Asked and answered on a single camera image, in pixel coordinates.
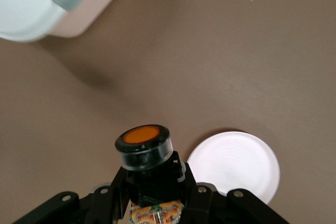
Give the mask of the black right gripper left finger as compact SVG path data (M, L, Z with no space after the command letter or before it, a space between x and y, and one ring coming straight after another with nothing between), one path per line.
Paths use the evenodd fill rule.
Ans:
M118 224L129 202L126 176L127 171L121 167L111 183L83 198L72 191L58 193L14 224Z

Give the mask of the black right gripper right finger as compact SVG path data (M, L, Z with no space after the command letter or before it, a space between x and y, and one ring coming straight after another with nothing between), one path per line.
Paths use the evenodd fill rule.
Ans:
M198 185L189 164L185 164L187 195L181 224L289 224L281 215L246 189L236 188L227 195Z

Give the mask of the pink round plate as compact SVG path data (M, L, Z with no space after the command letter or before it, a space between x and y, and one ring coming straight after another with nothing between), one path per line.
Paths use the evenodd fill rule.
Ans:
M280 182L280 166L273 150L245 132L218 133L202 141L187 163L198 183L214 185L226 195L242 188L268 204Z

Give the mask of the brown table cover sheet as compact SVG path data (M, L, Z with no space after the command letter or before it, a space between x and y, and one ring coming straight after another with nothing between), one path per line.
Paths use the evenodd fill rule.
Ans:
M0 224L113 180L144 124L183 160L223 131L263 139L270 206L336 224L336 0L113 0L79 37L0 39Z

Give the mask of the white lidded storage container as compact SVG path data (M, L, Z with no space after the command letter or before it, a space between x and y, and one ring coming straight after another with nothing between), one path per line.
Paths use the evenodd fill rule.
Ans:
M112 0L0 0L0 38L31 42L83 34Z

